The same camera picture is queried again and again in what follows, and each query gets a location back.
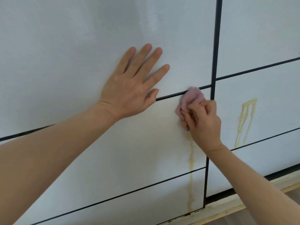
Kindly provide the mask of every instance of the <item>white cabinet door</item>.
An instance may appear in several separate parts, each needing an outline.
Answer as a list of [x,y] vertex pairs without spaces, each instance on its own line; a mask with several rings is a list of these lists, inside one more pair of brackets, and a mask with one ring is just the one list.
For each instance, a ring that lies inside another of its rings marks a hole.
[[300,0],[223,0],[217,77],[300,56]]
[[[202,169],[41,224],[162,223],[203,207],[204,179],[205,169]],[[36,218],[38,214],[36,211],[31,216]],[[15,225],[30,224],[33,220],[22,216]]]
[[0,137],[99,99],[131,46],[162,47],[159,97],[210,84],[216,0],[1,0]]
[[[247,147],[233,153],[265,176],[300,163],[300,130],[295,130]],[[232,188],[225,176],[210,161],[207,196]]]
[[[210,88],[203,93],[209,98]],[[58,177],[16,225],[48,219],[205,167],[204,152],[180,127],[175,114],[179,98],[158,101],[145,112],[117,122]]]
[[219,80],[221,139],[230,149],[300,127],[300,60]]

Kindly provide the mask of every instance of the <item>glossy white surface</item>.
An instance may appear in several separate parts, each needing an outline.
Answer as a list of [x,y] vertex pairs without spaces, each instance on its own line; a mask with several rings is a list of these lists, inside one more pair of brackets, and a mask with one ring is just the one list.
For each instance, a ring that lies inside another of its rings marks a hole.
[[158,224],[203,207],[205,169],[42,223],[43,225]]
[[1,0],[0,137],[99,99],[123,53],[161,46],[159,97],[211,82],[216,0]]
[[217,77],[300,56],[300,0],[223,0]]
[[[295,130],[247,147],[233,153],[265,176],[296,165],[300,162],[300,130]],[[210,161],[208,169],[207,196],[232,188],[225,176]]]
[[[257,99],[245,143],[249,144],[300,127],[300,60],[216,82],[217,114],[222,120],[221,140],[235,148],[242,104]],[[251,108],[242,140],[250,124]]]
[[[209,98],[210,88],[202,92]],[[32,224],[189,172],[190,133],[180,127],[175,114],[179,98],[158,101],[144,113],[116,123],[58,177],[16,225]],[[206,156],[192,143],[196,170],[205,166]]]

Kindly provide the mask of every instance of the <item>floor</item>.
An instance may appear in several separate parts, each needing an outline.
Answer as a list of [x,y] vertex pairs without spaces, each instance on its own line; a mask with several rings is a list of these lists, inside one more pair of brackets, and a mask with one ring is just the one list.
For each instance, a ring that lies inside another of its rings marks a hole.
[[[300,204],[300,189],[293,190],[287,195]],[[205,225],[257,225],[247,209],[232,213]]]

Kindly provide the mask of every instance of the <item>stain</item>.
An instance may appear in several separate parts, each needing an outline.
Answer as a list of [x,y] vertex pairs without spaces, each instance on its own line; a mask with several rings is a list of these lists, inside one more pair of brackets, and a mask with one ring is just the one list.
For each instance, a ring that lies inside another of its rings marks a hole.
[[[249,100],[242,104],[242,112],[238,118],[238,134],[236,136],[234,148],[238,148],[240,146],[245,145],[245,142],[246,142],[246,139],[247,139],[247,136],[248,136],[248,133],[249,133],[252,121],[253,121],[256,103],[257,103],[257,99],[252,99],[252,100]],[[245,134],[244,139],[242,140],[242,144],[241,144],[242,132],[244,130],[245,122],[249,116],[250,109],[251,109],[251,111],[250,111],[249,125],[247,127],[246,134]]]
[[[193,138],[192,135],[189,134],[189,141],[190,141],[190,156],[188,159],[188,165],[189,165],[189,170],[192,171],[194,170],[194,148],[195,146],[193,145]],[[195,197],[193,195],[193,173],[190,174],[190,181],[189,184],[187,185],[187,192],[188,192],[188,200],[187,200],[187,209],[188,212],[193,211],[192,204],[195,202]]]

